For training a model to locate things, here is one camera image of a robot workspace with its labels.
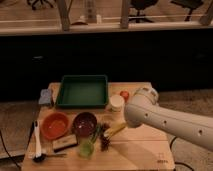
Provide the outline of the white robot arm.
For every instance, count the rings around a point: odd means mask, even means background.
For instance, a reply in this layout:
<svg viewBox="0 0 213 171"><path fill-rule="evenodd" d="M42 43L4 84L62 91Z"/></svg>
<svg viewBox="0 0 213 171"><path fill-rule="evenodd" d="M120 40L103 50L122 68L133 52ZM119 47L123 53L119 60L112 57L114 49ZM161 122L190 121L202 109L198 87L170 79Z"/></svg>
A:
<svg viewBox="0 0 213 171"><path fill-rule="evenodd" d="M213 151L213 117L160 107L158 98L154 88L139 88L124 107L127 125L146 124Z"/></svg>

